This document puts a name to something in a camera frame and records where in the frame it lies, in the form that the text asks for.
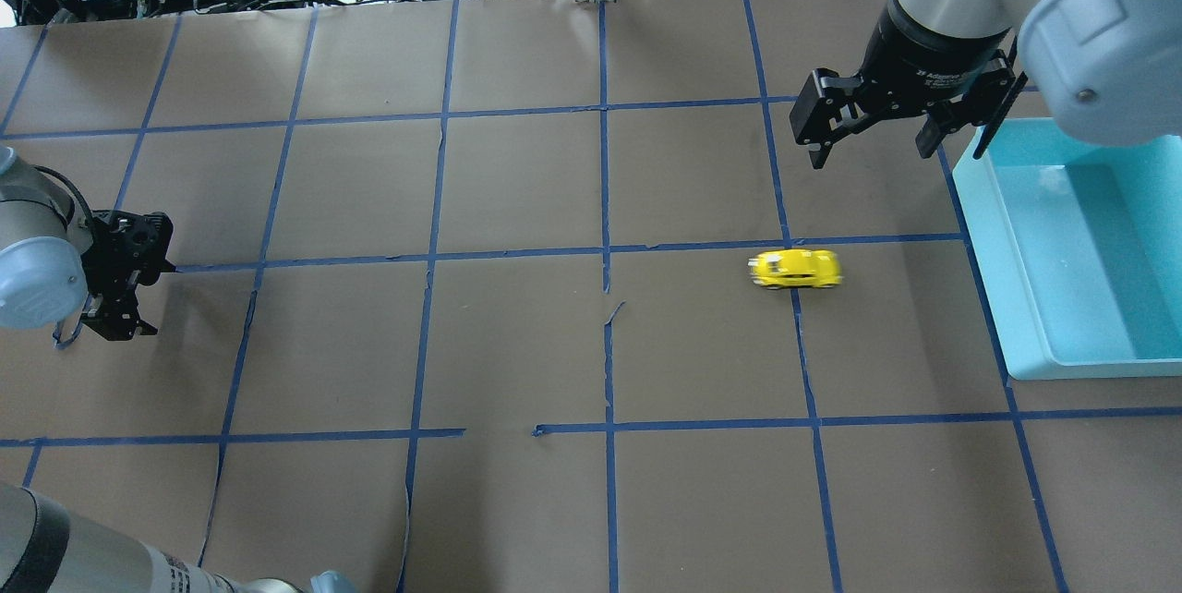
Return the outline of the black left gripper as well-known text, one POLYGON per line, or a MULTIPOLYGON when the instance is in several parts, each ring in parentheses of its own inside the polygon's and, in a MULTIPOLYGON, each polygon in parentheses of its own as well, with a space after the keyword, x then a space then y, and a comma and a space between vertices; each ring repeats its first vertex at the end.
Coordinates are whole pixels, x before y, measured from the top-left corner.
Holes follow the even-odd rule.
POLYGON ((91 232, 93 243, 83 255, 90 304, 80 322, 110 343, 157 335, 160 328, 139 315, 137 286, 177 272, 165 258, 173 245, 173 219, 164 211, 99 210, 91 232))

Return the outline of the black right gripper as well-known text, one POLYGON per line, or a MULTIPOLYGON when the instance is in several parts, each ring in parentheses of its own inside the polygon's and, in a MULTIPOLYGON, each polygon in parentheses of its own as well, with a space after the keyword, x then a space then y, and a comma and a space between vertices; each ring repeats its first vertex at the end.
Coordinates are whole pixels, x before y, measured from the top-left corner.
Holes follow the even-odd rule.
POLYGON ((1030 76, 1014 74, 999 45, 1002 37, 957 38, 928 30, 900 0, 873 25, 860 70, 851 77, 814 69, 790 110, 790 130, 819 171, 842 139, 890 118, 927 115, 916 135, 921 158, 950 133, 983 128, 972 158, 983 154, 1017 103, 1030 76))

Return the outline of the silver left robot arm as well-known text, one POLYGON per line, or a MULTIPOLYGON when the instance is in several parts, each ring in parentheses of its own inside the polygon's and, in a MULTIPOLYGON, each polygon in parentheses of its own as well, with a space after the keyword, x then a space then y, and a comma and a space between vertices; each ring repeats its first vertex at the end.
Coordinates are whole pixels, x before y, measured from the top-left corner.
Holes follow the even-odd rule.
POLYGON ((164 211, 95 210, 64 174, 4 146, 4 328, 41 330, 77 314, 106 341, 156 335, 137 289, 176 271, 165 258, 174 232, 164 211))

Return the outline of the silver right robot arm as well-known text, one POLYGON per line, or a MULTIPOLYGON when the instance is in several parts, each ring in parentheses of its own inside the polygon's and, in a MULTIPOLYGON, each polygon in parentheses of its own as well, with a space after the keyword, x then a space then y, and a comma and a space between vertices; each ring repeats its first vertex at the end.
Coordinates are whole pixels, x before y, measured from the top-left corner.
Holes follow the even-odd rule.
POLYGON ((975 126, 979 159, 1030 84, 1076 141, 1178 135, 1178 0, 886 0, 860 69, 812 71, 790 130, 814 168, 847 136, 916 117, 923 158, 975 126))

